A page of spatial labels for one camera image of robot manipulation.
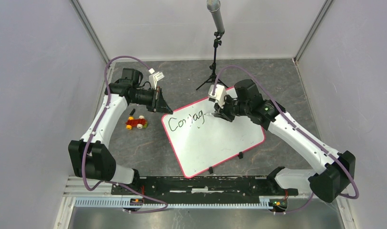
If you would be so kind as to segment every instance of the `gray tabletop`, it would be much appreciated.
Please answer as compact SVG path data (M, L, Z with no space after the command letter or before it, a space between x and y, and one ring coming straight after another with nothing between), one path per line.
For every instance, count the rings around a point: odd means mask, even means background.
M164 73L165 78L159 81L158 85L162 87L168 105L174 110L207 96L209 83L198 91L195 89L211 74L209 69L211 63L212 61L166 61L147 64L156 71ZM217 64L217 69L228 64L246 68L298 123L316 135L316 126L292 60L219 60ZM148 80L149 73L140 63L118 62L114 67L112 82L121 77L122 69L125 67L141 71L144 74L143 81ZM222 76L223 82L230 87L237 81L247 78L249 77L238 69L228 69ZM146 129L127 130L125 128L125 122L133 108L136 109L134 116L144 115L148 120ZM150 113L145 106L135 104L131 104L126 109L115 127L109 146L118 164L136 168L141 176L182 176L161 123L162 115ZM266 141L263 144L246 151L243 159L236 157L216 166L214 174L267 175L278 166L293 169L310 168L310 165L288 144L266 132Z

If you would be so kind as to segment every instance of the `metal frame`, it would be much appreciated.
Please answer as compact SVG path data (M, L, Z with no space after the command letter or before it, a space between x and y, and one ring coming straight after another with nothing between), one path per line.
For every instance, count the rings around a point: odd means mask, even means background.
M92 186L96 183L96 180L88 180L88 185ZM74 207L128 207L128 200L131 198L140 198L140 196L113 196L111 195L112 184L101 183L94 191L87 191L84 187L84 183L79 177L69 177L67 180L66 188L61 199L59 212L56 217L56 221L53 225L53 229L68 229L71 216ZM170 208L253 208L253 209L266 209L265 202L269 202L269 199L282 198L276 196L260 196L260 204L245 205L169 205ZM304 195L299 195L290 198L304 198ZM94 203L88 203L86 201L93 200ZM343 197L336 198L341 219L344 223L345 229L356 229L355 222L352 218L352 214L349 208L348 200ZM158 207L157 205L147 205L147 208Z
M313 22L313 25L311 26L309 32L306 35L305 40L303 41L302 45L300 46L299 51L297 51L296 56L293 58L295 61L295 64L297 65L298 61L302 57L303 53L305 52L308 44L310 43L311 39L313 38L314 34L316 33L318 27L320 26L321 21L325 17L328 9L331 7L331 4L334 0L326 0L324 2L323 7L320 9L320 12L318 13L316 19Z
M90 36L92 42L94 42L95 47L97 47L98 52L101 55L102 60L105 63L109 62L109 57L105 52L104 47L102 46L100 39L98 39L97 34L94 31L94 28L92 27L90 21L87 18L87 15L85 14L84 10L81 7L81 4L79 0L70 0L71 4L74 7L74 10L76 11L77 15L79 16L82 24L84 25L85 30L87 31L88 35Z

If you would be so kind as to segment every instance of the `toy car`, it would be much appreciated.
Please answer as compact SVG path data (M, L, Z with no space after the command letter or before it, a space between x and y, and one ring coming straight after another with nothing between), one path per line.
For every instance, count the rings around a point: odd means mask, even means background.
M138 129L143 129L147 127L147 120L144 119L144 116L139 116L139 119L134 119L132 116L129 117L126 122L126 129L131 130L133 127L137 127Z

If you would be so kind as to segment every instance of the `tripod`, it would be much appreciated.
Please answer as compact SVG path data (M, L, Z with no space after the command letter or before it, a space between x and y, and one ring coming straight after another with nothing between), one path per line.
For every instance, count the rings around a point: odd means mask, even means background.
M213 47L214 47L214 55L213 55L213 63L209 66L209 68L212 70L212 74L209 76L207 80L205 80L196 90L201 88L205 83L212 83L216 81L216 50L219 45L222 45L222 41L220 40L223 36L222 33L214 32L214 36L216 37L213 41ZM226 88L228 87L226 84L224 84L220 79L217 81L217 83L223 84Z

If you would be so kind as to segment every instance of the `pink edge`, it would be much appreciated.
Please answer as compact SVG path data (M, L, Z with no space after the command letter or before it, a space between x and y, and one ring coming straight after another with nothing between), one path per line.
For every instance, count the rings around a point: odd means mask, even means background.
M205 98L203 98L203 99L200 99L200 100L198 100L198 101L196 101L196 102L193 102L193 103L191 103L191 104L188 104L188 105L186 105L186 106L183 106L183 107L181 107L181 108L178 108L178 109L174 110L174 112L175 112L175 111L179 111L179 110L181 110L181 109L184 109L184 108L186 108L186 107L188 107L188 106L191 106L191 105L193 105L193 104L195 104L195 103L198 103L198 102L200 102L200 101L203 101L203 100L205 100L205 99L207 99L207 97L205 97ZM170 141L171 148L172 148L173 151L174 151L175 158L177 158L177 162L178 162L178 164L179 164L179 166L180 166L180 168L181 168L181 171L182 171L183 176L184 176L185 178L187 178L187 179L191 179L191 178L193 178L193 177L195 177L195 176L197 176L197 175L199 175L199 174L201 174L201 173L206 172L207 170L209 170L209 169L205 169L205 170L203 170L203 171L201 171L201 172L199 172L199 173L197 173L197 174L195 174L195 175L193 175L193 176L190 176L190 177L187 177L187 176L186 176L186 174L185 174L185 172L183 171L183 168L182 168L182 166L181 166L180 160L178 159L178 155L177 155L177 153L175 152L175 149L174 149L173 143L171 142L170 136L168 135L168 132L167 132L167 130L166 130L166 128L165 128L165 125L164 125L164 121L163 121L163 120L164 120L164 117L167 116L167 115L170 115L170 114L164 114L164 115L162 116L162 118L161 118L161 123L163 124L163 128L164 128L164 130L165 130L165 134L167 134L167 138L168 138L168 140ZM252 149L252 148L255 148L255 147L257 147L257 146L259 146L260 144L262 144L262 143L265 142L265 140L266 140L265 130L262 128L262 126L261 126L261 129L262 129L262 133L264 134L264 140L263 140L262 142L256 144L256 145L254 145L254 146L252 146L252 147L246 149L246 150L243 150L243 151L242 151L243 153L244 153L244 152L247 152L248 150L250 150L250 149ZM238 156L239 154L240 154L240 153L238 153L238 154L236 154L236 155L233 155L233 156L229 157L228 159L226 159L226 160L224 160L224 161L221 161L221 162L219 162L219 163L217 163L216 165L211 166L211 167L214 168L214 167L220 165L221 163L226 162L226 161L232 159L233 157Z

